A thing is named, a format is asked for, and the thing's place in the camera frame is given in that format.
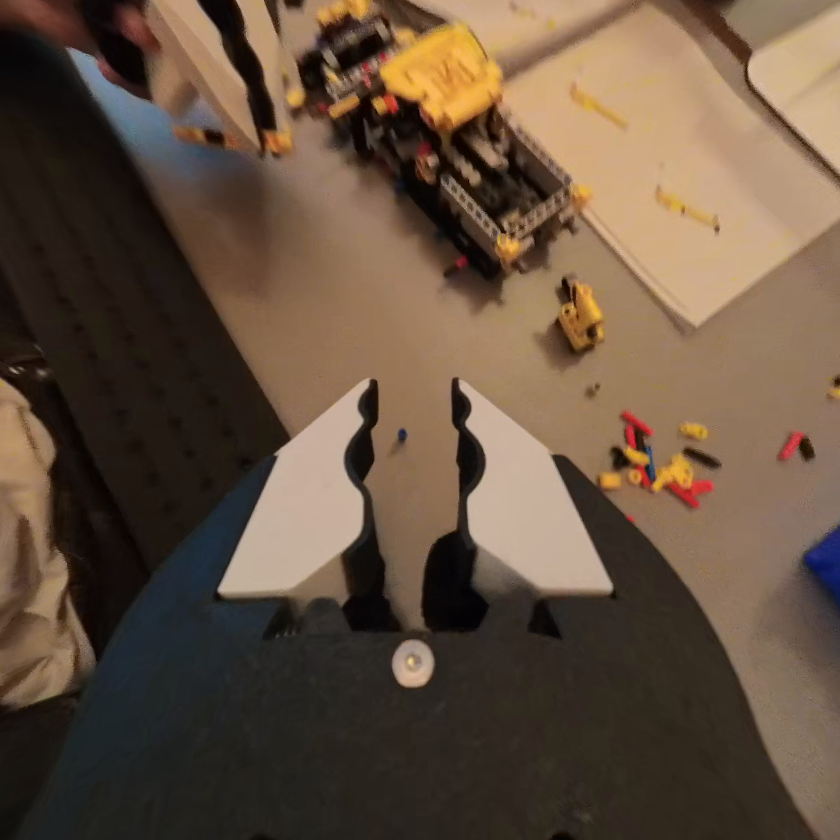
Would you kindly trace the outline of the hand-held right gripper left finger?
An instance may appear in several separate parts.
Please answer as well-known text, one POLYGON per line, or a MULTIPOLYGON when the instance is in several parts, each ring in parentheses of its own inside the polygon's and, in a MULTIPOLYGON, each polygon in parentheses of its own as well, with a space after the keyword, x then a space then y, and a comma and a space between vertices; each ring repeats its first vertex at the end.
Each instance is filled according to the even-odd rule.
POLYGON ((379 386, 363 379, 275 455, 217 588, 226 602, 276 602, 266 634, 297 634, 307 609, 338 607, 356 632, 395 632, 371 493, 379 386))

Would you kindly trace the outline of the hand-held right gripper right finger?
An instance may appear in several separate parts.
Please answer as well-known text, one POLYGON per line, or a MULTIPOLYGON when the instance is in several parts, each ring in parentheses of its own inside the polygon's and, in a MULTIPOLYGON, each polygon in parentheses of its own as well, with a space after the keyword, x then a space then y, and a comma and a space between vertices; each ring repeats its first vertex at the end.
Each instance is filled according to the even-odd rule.
POLYGON ((432 632, 471 632, 513 595, 610 597, 615 585, 550 450, 466 380, 450 386, 455 527, 423 574, 432 632))

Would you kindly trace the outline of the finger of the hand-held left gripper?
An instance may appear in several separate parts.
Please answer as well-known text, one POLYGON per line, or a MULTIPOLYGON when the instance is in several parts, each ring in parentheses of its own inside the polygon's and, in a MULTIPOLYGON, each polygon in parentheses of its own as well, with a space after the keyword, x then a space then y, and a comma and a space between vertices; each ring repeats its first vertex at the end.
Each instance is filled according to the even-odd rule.
POLYGON ((148 65, 153 101, 181 117, 202 99, 235 148, 260 152, 246 83, 226 51, 222 32, 202 5, 148 2, 148 26, 160 47, 148 65))
POLYGON ((292 150, 280 16, 275 2, 200 3, 217 32, 204 97, 229 148, 256 155, 292 150))

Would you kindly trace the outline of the instruction booklet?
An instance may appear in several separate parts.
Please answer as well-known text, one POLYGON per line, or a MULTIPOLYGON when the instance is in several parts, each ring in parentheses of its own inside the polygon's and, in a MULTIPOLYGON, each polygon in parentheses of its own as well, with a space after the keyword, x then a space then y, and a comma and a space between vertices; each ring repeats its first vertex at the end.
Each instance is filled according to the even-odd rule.
POLYGON ((470 27, 584 217, 695 329, 838 224, 838 182, 680 2, 401 2, 470 27))

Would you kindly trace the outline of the grey desk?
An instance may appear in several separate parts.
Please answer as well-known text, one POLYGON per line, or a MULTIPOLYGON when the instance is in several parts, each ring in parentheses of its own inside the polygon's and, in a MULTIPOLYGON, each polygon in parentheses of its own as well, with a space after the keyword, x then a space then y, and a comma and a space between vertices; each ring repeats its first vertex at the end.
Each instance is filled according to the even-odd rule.
POLYGON ((631 487, 607 498, 692 590, 801 813, 838 838, 838 608, 802 564, 838 524, 838 402, 825 399, 838 226, 694 332, 585 226, 498 294, 473 275, 451 285, 446 243, 383 175, 331 148, 320 121, 298 122, 284 161, 241 160, 178 143, 164 114, 70 57, 287 431, 378 379, 370 486, 404 624, 419 624, 427 550, 455 523, 453 377, 591 478, 622 441, 623 410, 653 426, 659 456, 677 449, 678 423, 708 425, 723 467, 699 510, 631 487), (605 340, 583 353, 557 324, 567 275, 604 316, 605 340), (776 459, 794 431, 811 437, 812 462, 776 459))

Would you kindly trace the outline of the person's left hand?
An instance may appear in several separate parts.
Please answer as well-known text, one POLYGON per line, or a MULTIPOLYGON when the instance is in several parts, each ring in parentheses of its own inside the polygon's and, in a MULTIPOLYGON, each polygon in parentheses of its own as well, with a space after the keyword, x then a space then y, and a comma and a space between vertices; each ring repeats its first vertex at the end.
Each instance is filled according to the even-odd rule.
MULTIPOLYGON (((113 23, 119 35, 129 41, 145 56, 154 56, 160 51, 160 44, 149 27, 144 5, 137 3, 118 3, 113 10, 113 23)), ((151 100, 151 90, 147 80, 139 81, 125 76, 120 70, 110 69, 113 83, 120 85, 135 97, 151 100)))

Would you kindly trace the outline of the partly built yellow toy car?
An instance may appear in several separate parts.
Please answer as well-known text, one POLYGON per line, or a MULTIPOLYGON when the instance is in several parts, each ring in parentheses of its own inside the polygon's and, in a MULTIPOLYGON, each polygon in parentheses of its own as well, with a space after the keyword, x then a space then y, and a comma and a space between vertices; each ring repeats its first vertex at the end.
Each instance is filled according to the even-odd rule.
POLYGON ((590 193, 511 115, 504 77, 464 23, 418 24, 410 2, 332 2, 297 71, 310 103, 377 161, 489 281, 526 270, 590 193))

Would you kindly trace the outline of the yellow black brick subassembly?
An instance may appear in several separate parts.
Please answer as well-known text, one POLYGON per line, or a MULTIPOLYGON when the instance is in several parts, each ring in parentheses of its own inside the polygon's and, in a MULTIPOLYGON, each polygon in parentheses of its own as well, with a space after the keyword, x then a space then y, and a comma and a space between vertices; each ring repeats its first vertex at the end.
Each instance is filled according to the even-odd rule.
POLYGON ((560 312, 556 319, 575 353, 593 350, 605 340, 604 316, 591 285, 576 275, 562 278, 560 312))

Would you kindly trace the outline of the black perforated foam pad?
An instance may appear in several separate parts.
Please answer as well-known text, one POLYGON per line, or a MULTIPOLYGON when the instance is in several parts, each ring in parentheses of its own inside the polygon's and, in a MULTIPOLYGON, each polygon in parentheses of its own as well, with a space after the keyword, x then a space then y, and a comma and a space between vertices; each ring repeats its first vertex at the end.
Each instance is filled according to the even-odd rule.
POLYGON ((80 73, 1 45, 2 368, 57 447, 59 546, 100 655, 150 577, 289 436, 80 73))

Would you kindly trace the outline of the blue storage bin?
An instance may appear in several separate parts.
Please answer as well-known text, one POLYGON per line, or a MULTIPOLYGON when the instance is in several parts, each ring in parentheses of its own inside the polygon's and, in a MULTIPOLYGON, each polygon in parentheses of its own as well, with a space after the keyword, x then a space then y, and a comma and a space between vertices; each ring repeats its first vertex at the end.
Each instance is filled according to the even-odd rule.
POLYGON ((805 552, 803 564, 839 606, 839 526, 805 552))

